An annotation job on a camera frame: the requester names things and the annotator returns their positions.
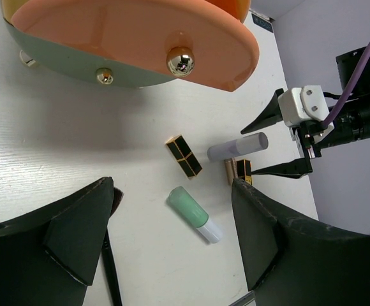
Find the lavender cylindrical tube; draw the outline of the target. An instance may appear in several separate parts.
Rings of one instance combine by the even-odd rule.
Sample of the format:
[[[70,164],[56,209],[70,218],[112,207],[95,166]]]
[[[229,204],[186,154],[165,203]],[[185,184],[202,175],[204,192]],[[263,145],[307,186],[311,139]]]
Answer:
[[[266,150],[269,146],[267,135],[263,132],[248,135],[225,143],[213,145],[207,150],[210,161],[220,161]]]

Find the green white cosmetic tube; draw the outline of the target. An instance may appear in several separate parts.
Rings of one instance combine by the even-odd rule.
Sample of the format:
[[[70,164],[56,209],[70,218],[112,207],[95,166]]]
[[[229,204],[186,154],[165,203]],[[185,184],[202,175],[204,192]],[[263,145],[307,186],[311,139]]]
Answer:
[[[182,186],[176,187],[170,192],[168,204],[208,243],[216,244],[223,238],[223,232],[218,225]]]

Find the black gold nail polish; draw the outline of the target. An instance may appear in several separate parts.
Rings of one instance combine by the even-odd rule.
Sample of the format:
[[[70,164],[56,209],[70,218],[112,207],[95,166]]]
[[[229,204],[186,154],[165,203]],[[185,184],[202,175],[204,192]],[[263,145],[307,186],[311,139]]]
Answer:
[[[251,161],[241,159],[236,161],[237,178],[242,179],[249,185],[252,184]]]

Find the black gold lipstick case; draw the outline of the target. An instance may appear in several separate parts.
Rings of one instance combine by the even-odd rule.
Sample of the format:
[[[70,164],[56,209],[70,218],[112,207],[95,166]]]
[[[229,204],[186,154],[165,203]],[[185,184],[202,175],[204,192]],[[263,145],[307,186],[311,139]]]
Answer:
[[[169,139],[165,145],[187,178],[192,179],[202,171],[202,165],[182,135]]]

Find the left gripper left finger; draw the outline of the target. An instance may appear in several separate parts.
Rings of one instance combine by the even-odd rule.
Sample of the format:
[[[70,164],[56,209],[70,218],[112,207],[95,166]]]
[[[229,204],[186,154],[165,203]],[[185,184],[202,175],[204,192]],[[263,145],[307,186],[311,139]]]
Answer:
[[[0,222],[0,305],[82,305],[93,284],[114,199],[103,177]]]

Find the rose gold lipstick tube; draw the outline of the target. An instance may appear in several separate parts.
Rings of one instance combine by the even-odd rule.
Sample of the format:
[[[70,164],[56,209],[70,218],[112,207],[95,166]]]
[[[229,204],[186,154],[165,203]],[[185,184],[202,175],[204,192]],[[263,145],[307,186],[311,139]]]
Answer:
[[[232,185],[233,180],[238,177],[237,175],[237,162],[234,158],[225,159],[225,170],[226,170],[226,177],[228,180],[228,185]]]

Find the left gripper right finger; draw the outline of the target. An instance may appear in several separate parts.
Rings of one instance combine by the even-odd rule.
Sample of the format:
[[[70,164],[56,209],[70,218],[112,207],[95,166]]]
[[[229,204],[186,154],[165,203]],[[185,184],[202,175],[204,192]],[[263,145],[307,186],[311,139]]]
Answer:
[[[241,179],[232,209],[257,305],[370,305],[370,235],[312,219]]]

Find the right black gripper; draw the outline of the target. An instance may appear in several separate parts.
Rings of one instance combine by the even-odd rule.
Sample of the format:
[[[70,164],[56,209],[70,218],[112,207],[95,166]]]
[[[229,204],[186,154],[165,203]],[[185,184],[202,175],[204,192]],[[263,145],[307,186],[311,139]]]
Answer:
[[[283,89],[277,89],[274,92],[269,104],[261,114],[244,129],[241,134],[248,134],[263,128],[275,125],[283,120],[279,107],[278,97],[284,93]],[[295,128],[295,137],[300,154],[303,158],[294,159],[288,163],[281,163],[274,166],[268,166],[262,169],[252,171],[252,175],[274,175],[289,179],[300,179],[301,177],[312,173],[313,168],[310,159],[321,157],[320,142],[323,141],[334,130],[334,125],[329,124],[323,127],[321,122],[315,120],[303,121]]]

